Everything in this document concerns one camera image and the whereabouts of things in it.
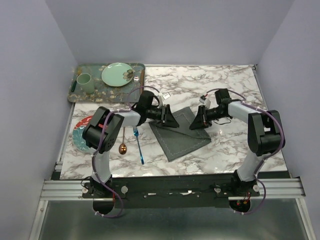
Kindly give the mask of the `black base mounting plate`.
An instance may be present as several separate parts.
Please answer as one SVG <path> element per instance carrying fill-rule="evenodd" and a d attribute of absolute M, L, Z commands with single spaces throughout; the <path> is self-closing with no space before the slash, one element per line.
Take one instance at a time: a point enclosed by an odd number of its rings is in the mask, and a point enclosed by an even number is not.
<path fill-rule="evenodd" d="M 258 197 L 255 180 L 242 183 L 233 173 L 111 177 L 106 185 L 89 179 L 82 197 L 101 200 L 119 208 L 228 208 L 231 198 L 241 201 Z"/>

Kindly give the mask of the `brown wooden chopstick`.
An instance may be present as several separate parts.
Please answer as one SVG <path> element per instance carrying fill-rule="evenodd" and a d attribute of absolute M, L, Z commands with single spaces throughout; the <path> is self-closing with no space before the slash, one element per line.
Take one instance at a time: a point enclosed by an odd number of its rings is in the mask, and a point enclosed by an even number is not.
<path fill-rule="evenodd" d="M 144 82 L 145 82 L 145 69 L 142 69 L 139 77 L 139 83 L 141 87 L 144 85 Z"/>

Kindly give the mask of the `dark grey cloth napkin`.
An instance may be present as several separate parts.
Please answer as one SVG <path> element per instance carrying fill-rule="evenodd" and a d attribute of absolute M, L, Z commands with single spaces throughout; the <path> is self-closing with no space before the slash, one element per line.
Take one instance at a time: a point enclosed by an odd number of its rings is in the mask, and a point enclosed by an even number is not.
<path fill-rule="evenodd" d="M 184 107 L 173 113 L 179 128 L 159 125 L 156 121 L 149 123 L 167 160 L 172 162 L 211 143 L 210 135 L 204 129 L 190 130 L 195 114 L 190 107 Z"/>

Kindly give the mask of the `mint green plate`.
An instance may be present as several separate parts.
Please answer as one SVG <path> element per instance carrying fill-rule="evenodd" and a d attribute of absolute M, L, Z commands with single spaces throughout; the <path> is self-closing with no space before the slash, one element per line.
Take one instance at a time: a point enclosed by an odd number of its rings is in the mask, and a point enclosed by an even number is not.
<path fill-rule="evenodd" d="M 134 78 L 133 68 L 122 62 L 109 64 L 101 73 L 102 81 L 110 87 L 123 87 Z"/>

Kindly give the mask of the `red blue floral plate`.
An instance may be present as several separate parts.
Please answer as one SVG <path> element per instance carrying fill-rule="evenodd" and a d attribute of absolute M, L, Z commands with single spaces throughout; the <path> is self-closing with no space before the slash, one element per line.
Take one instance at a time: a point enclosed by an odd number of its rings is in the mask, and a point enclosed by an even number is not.
<path fill-rule="evenodd" d="M 92 115 L 83 118 L 79 121 L 72 131 L 72 143 L 75 148 L 83 153 L 90 153 L 91 149 L 86 145 L 86 141 L 83 139 L 83 132 L 92 119 Z"/>

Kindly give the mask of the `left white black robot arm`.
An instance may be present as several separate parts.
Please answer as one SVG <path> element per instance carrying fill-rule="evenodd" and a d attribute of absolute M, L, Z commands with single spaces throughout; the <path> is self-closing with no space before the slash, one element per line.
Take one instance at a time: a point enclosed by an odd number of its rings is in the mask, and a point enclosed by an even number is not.
<path fill-rule="evenodd" d="M 82 138 L 89 148 L 94 149 L 91 160 L 91 177 L 96 181 L 93 191 L 99 197 L 104 198 L 110 192 L 115 193 L 108 183 L 112 176 L 110 150 L 114 146 L 121 128 L 138 127 L 146 120 L 155 120 L 163 127 L 180 127 L 171 112 L 170 105 L 153 105 L 153 100 L 160 102 L 160 98 L 153 92 L 144 90 L 138 102 L 129 110 L 111 111 L 108 108 L 99 107 L 85 127 Z"/>

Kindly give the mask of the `green floral tray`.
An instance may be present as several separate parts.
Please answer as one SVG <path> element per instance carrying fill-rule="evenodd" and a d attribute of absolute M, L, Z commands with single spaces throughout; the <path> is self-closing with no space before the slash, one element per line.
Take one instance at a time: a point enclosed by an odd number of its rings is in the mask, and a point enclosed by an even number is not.
<path fill-rule="evenodd" d="M 142 63 L 129 63 L 134 76 L 139 76 L 142 69 L 146 70 Z M 127 85 L 121 87 L 112 87 L 102 81 L 102 71 L 108 66 L 107 63 L 84 63 L 79 64 L 74 72 L 71 85 L 69 87 L 67 100 L 71 103 L 136 103 L 142 93 L 142 89 L 131 91 L 140 87 L 139 82 L 132 79 Z M 86 93 L 77 83 L 74 92 L 71 92 L 72 85 L 77 80 L 78 75 L 89 74 L 94 79 L 94 92 Z"/>

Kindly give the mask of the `blue metal fork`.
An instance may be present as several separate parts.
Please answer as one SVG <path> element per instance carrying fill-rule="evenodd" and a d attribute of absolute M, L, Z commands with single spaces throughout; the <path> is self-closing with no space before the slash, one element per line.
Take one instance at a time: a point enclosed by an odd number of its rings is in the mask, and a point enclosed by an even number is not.
<path fill-rule="evenodd" d="M 138 131 L 138 128 L 136 126 L 133 126 L 132 129 L 133 129 L 133 134 L 134 134 L 134 136 L 136 138 L 136 141 L 137 141 L 140 161 L 141 161 L 141 164 L 144 165 L 145 161 L 144 161 L 144 158 L 143 158 L 143 154 L 142 154 L 141 146 L 140 146 L 140 142 L 139 142 L 139 131 Z"/>

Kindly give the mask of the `copper spoon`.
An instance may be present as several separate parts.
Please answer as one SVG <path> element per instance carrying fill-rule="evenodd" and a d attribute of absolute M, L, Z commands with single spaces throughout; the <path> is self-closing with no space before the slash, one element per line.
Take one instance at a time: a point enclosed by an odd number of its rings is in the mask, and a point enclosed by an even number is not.
<path fill-rule="evenodd" d="M 124 127 L 123 131 L 122 131 L 122 142 L 121 142 L 121 144 L 119 145 L 119 148 L 118 148 L 118 152 L 121 155 L 125 155 L 127 153 L 127 146 L 125 144 L 125 131 L 126 131 L 126 128 Z"/>

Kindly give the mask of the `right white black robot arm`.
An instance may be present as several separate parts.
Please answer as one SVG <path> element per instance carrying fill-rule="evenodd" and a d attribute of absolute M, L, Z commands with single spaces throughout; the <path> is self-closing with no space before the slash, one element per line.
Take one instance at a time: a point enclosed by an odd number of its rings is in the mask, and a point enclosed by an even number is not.
<path fill-rule="evenodd" d="M 217 107 L 198 107 L 197 115 L 190 124 L 190 130 L 206 129 L 212 121 L 222 118 L 236 118 L 247 124 L 249 152 L 243 164 L 234 171 L 230 191 L 241 196 L 256 184 L 258 173 L 266 160 L 276 155 L 285 146 L 285 135 L 280 114 L 276 110 L 266 111 L 245 103 L 245 98 L 232 99 L 226 88 L 215 88 Z"/>

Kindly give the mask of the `mint green cup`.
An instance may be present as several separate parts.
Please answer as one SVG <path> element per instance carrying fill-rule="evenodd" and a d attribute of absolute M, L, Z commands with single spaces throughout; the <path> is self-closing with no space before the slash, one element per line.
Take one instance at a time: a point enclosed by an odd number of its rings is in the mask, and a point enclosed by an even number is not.
<path fill-rule="evenodd" d="M 80 85 L 82 90 L 87 94 L 92 94 L 95 91 L 95 81 L 92 76 L 88 73 L 80 74 L 76 82 Z"/>

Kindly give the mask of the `aluminium frame rail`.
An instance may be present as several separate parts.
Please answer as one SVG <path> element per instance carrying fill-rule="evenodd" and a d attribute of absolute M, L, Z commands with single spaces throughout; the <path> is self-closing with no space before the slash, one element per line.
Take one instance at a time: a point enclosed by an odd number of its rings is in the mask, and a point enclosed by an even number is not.
<path fill-rule="evenodd" d="M 306 196 L 302 182 L 299 178 L 261 179 L 258 184 L 259 196 L 251 196 L 252 200 L 262 199 L 300 199 Z M 83 187 L 79 180 L 46 180 L 43 183 L 41 201 L 106 201 L 113 199 L 83 197 Z"/>

